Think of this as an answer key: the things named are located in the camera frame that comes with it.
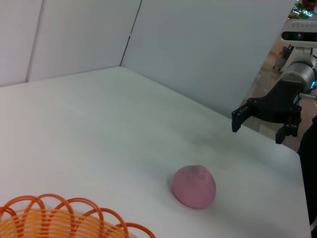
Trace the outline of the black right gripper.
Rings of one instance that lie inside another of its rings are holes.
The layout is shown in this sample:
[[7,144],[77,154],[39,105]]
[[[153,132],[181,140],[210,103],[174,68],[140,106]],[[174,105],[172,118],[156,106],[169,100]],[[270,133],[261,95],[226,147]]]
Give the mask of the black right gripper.
[[261,120],[285,123],[275,134],[276,144],[282,144],[286,136],[297,137],[302,107],[295,104],[295,99],[300,93],[302,83],[278,81],[265,96],[249,98],[247,104],[231,113],[232,131],[237,132],[252,112],[252,116]]

